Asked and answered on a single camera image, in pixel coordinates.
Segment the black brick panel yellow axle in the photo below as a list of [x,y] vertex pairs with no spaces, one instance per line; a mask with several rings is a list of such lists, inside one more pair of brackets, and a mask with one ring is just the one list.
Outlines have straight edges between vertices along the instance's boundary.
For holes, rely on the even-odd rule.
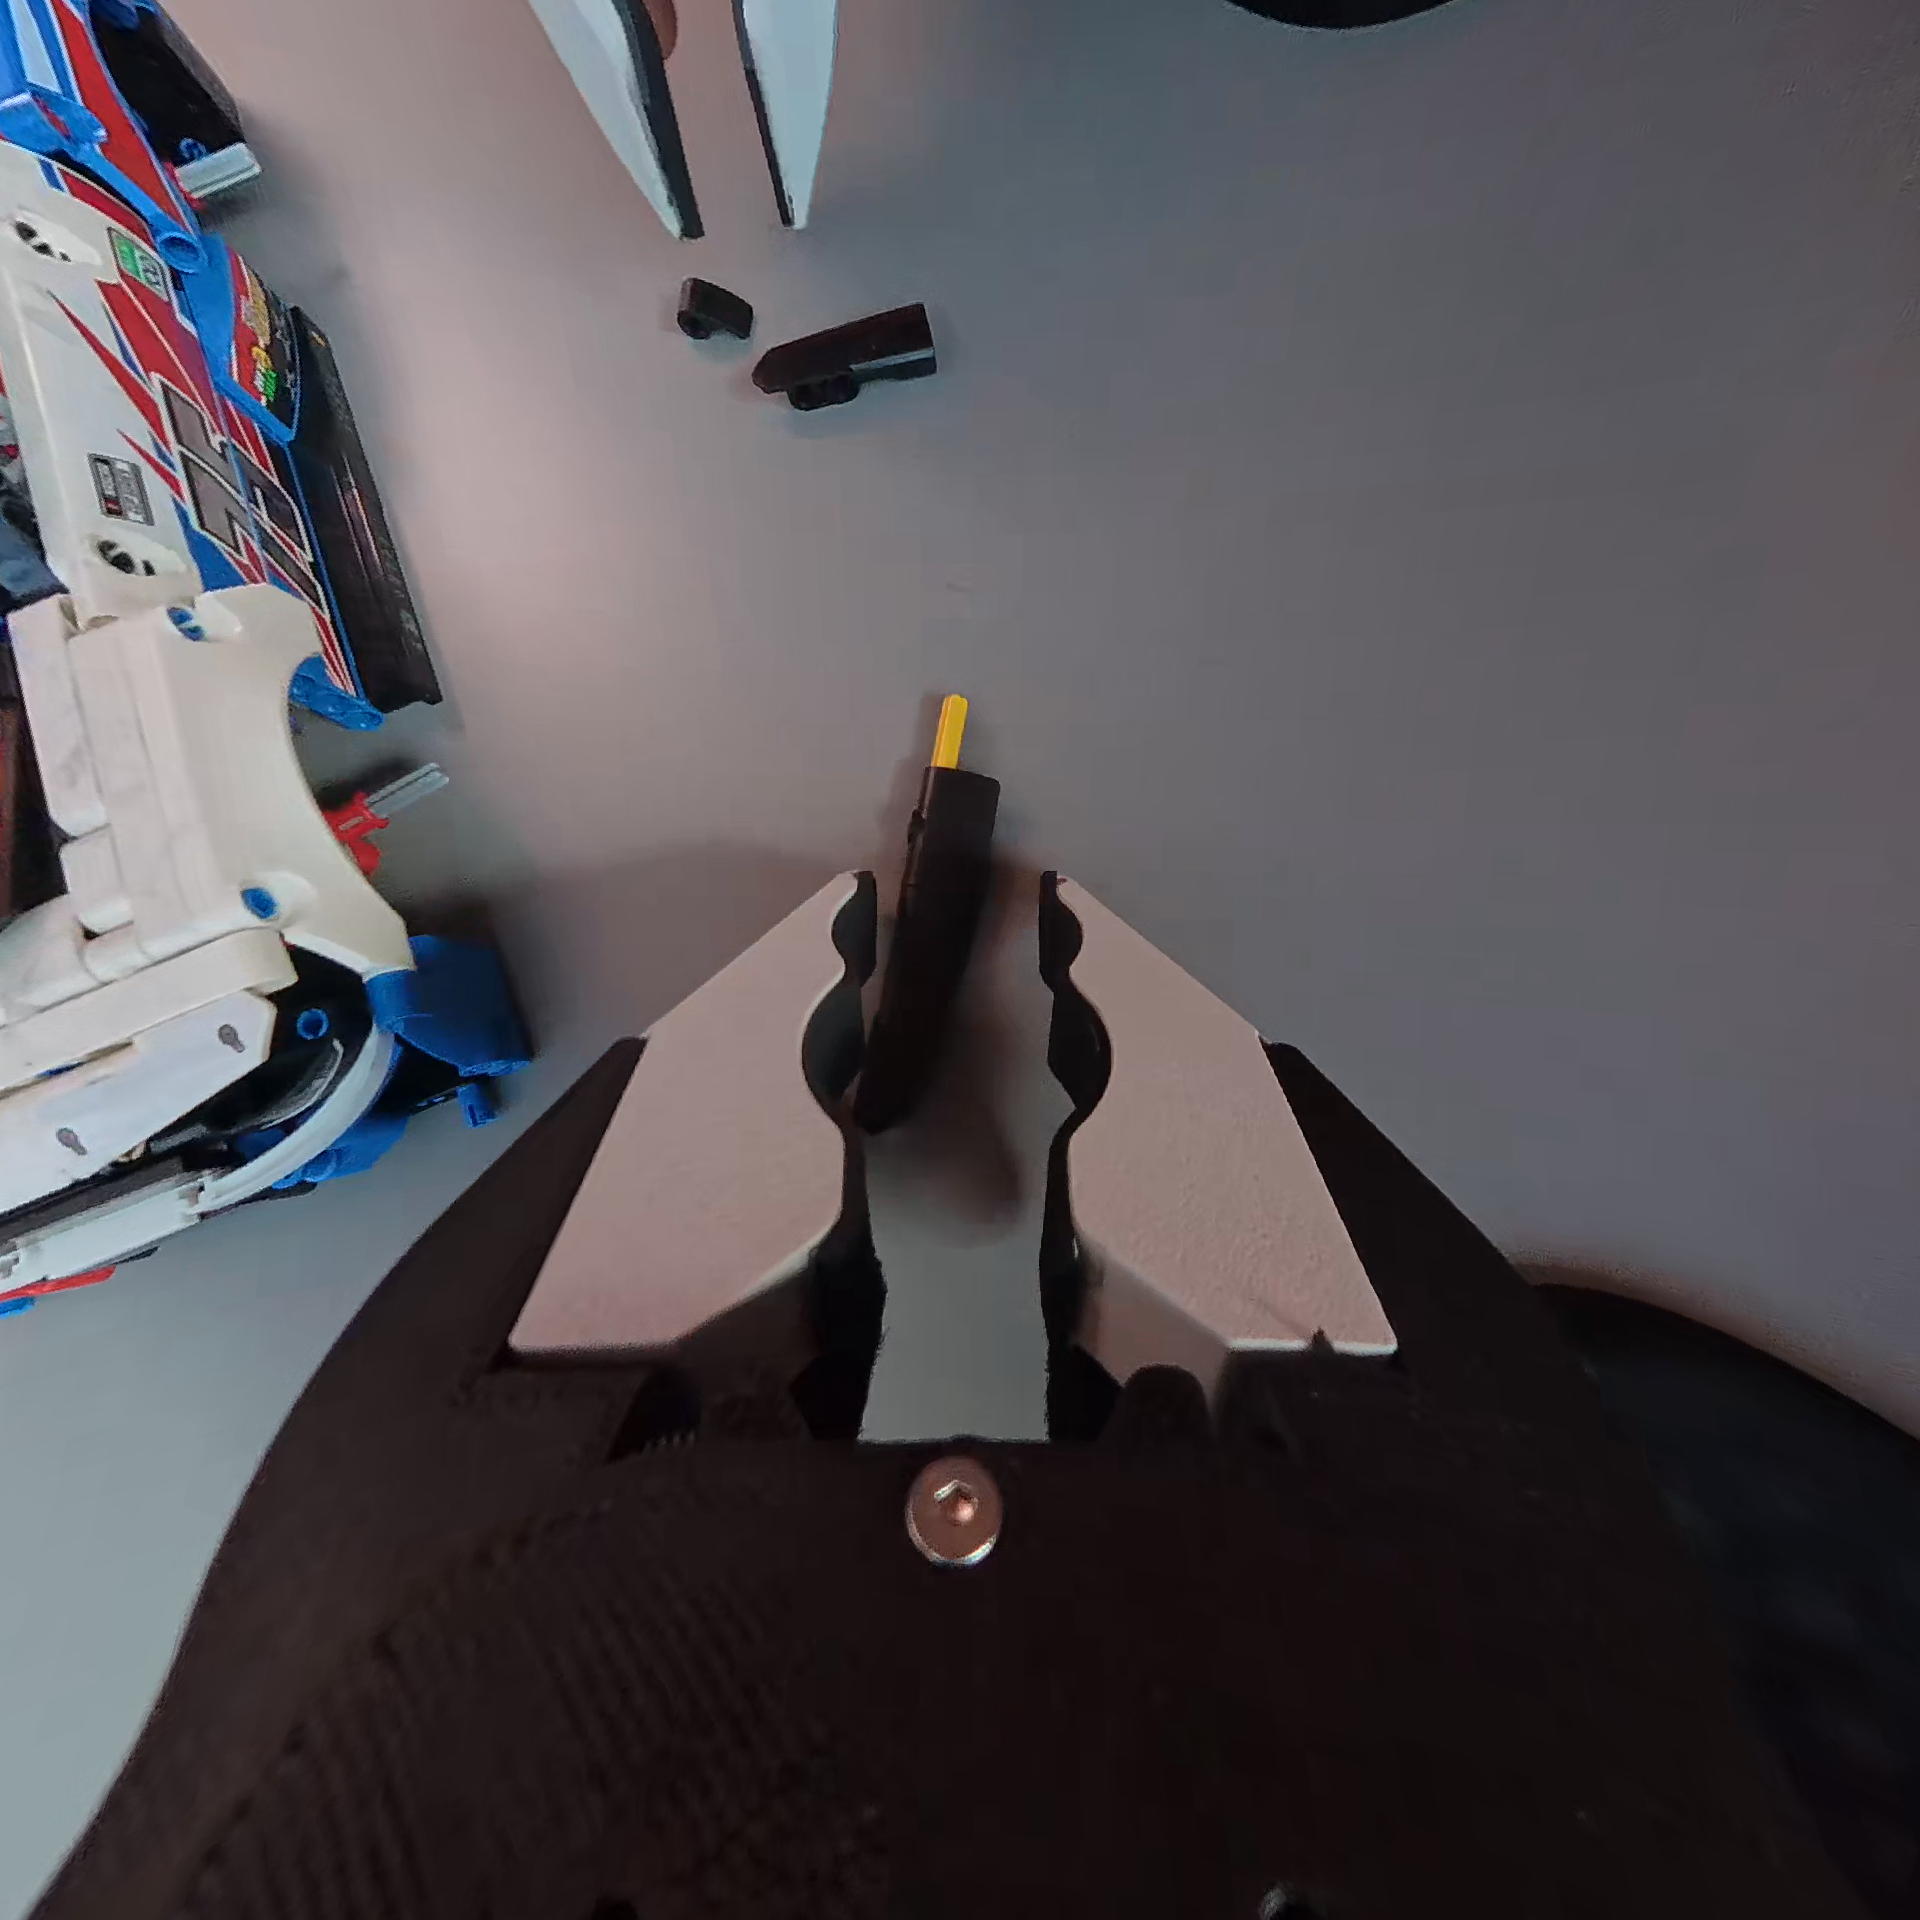
[[868,1136],[904,1123],[928,1091],[993,889],[1002,784],[963,762],[969,699],[950,691],[908,822],[895,937],[856,1091]]

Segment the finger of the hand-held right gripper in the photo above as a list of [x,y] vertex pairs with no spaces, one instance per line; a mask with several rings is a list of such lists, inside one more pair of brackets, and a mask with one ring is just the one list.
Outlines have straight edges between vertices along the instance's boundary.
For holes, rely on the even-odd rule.
[[836,2],[734,2],[737,42],[785,229],[809,222],[836,55]]
[[532,2],[614,154],[664,229],[704,234],[681,120],[665,74],[665,37],[644,2]]

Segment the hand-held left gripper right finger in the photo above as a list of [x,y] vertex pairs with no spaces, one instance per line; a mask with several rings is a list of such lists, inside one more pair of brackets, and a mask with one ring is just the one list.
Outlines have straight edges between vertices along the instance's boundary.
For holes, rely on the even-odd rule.
[[1249,1357],[1398,1333],[1263,1032],[1088,887],[1043,882],[1066,1334],[1091,1357]]

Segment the toy brick race car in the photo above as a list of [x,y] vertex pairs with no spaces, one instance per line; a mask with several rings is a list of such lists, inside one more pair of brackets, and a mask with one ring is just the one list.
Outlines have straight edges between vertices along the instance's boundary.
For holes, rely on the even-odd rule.
[[2,3],[2,1311],[497,1115],[495,947],[412,933],[302,720],[436,703],[329,338],[208,224],[258,166],[164,3]]

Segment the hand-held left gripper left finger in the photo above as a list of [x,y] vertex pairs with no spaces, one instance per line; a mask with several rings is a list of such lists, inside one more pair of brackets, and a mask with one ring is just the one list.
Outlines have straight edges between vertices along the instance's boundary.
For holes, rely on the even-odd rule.
[[847,871],[655,1021],[510,1334],[518,1357],[814,1357],[867,1225],[840,1102],[875,878]]

